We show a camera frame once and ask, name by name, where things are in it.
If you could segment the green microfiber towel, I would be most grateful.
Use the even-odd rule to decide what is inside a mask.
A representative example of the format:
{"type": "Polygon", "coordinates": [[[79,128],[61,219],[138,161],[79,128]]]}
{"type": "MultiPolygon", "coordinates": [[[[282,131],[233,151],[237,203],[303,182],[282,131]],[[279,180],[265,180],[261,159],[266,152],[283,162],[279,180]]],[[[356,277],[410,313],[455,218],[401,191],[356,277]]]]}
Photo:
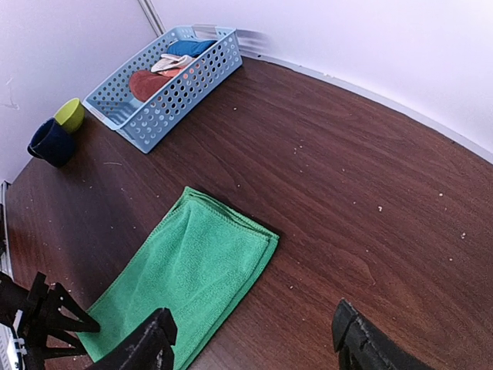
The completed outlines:
{"type": "Polygon", "coordinates": [[[97,362],[157,308],[178,328],[174,367],[188,368],[255,284],[279,237],[185,187],[121,274],[89,308],[101,326],[79,339],[97,362]]]}

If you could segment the dark red towel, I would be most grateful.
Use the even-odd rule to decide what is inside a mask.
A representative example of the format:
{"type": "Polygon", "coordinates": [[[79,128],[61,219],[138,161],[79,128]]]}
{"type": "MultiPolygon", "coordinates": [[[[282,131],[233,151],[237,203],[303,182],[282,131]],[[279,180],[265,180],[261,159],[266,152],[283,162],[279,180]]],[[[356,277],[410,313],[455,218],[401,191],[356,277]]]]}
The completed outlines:
{"type": "Polygon", "coordinates": [[[134,72],[129,78],[129,89],[140,102],[146,102],[172,78],[148,70],[134,72]]]}

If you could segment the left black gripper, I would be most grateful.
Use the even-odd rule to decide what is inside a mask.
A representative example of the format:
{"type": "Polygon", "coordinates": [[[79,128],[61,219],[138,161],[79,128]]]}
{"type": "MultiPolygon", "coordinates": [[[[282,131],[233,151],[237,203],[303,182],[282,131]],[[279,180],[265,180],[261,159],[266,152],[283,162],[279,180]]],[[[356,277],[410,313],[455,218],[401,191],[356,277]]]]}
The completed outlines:
{"type": "Polygon", "coordinates": [[[60,283],[49,289],[45,279],[45,274],[37,273],[31,288],[26,289],[1,273],[1,324],[12,332],[20,369],[44,369],[46,360],[88,354],[80,341],[49,347],[46,325],[61,331],[100,331],[99,323],[60,283]]]}

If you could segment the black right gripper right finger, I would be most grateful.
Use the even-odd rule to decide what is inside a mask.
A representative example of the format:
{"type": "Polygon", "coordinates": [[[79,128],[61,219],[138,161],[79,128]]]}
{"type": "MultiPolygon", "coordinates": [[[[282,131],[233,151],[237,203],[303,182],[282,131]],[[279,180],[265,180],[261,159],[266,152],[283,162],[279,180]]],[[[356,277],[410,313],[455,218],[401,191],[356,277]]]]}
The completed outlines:
{"type": "Polygon", "coordinates": [[[340,369],[430,368],[400,348],[345,299],[336,307],[331,331],[340,369]]]}

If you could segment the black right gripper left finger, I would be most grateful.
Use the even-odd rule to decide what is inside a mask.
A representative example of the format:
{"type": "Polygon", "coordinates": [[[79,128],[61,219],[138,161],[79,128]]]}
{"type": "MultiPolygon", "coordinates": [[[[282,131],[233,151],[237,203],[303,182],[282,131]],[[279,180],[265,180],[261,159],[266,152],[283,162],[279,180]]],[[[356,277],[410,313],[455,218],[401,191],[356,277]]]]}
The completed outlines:
{"type": "Polygon", "coordinates": [[[158,308],[88,369],[174,369],[177,334],[171,311],[158,308]]]}

